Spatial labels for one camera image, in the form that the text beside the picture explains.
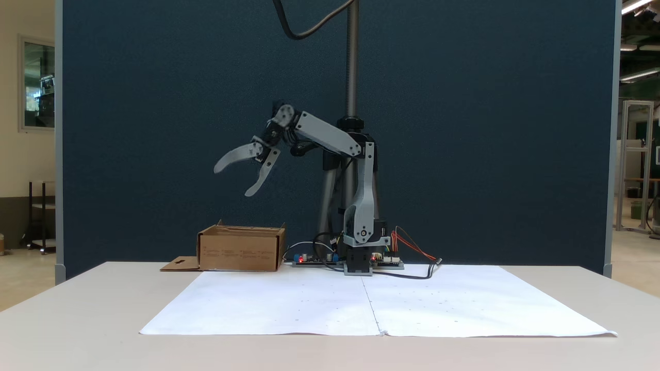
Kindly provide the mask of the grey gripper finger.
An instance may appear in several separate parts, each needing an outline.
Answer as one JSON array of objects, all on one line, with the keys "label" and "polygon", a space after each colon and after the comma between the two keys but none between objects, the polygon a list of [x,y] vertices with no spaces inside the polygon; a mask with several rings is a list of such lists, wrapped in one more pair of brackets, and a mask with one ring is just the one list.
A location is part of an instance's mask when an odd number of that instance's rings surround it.
[{"label": "grey gripper finger", "polygon": [[271,169],[273,169],[274,163],[278,160],[280,154],[281,150],[279,149],[274,148],[269,150],[268,155],[262,161],[262,166],[259,170],[256,182],[245,191],[245,197],[252,197],[261,189],[262,184],[264,184],[268,178]]},{"label": "grey gripper finger", "polygon": [[213,172],[218,174],[224,171],[228,166],[247,160],[258,158],[262,154],[262,144],[248,143],[238,146],[223,155],[213,167]]}]

